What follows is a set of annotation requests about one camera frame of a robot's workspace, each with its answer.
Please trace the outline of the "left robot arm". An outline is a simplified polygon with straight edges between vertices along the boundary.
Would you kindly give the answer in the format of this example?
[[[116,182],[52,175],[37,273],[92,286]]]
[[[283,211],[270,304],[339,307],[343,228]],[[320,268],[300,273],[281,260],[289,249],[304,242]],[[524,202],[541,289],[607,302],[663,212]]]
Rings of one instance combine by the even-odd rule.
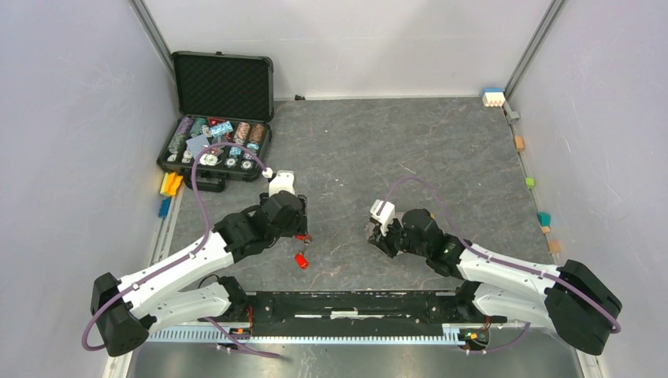
[[[307,234],[307,198],[263,193],[259,204],[230,213],[191,245],[120,278],[105,273],[94,281],[91,314],[111,357],[126,354],[159,331],[224,316],[241,319],[247,299],[234,279],[196,290],[184,288],[244,258],[268,250],[280,238]]]

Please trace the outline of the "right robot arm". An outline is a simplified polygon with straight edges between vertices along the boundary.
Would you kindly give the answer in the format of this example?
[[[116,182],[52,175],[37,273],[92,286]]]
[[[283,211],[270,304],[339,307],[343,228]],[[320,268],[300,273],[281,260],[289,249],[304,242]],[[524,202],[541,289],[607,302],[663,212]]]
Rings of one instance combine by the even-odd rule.
[[[435,273],[462,280],[455,312],[464,321],[504,317],[544,327],[571,347],[602,354],[620,331],[622,302],[585,264],[540,264],[494,253],[443,232],[427,209],[395,215],[390,202],[370,210],[370,244],[390,258],[413,254]]]

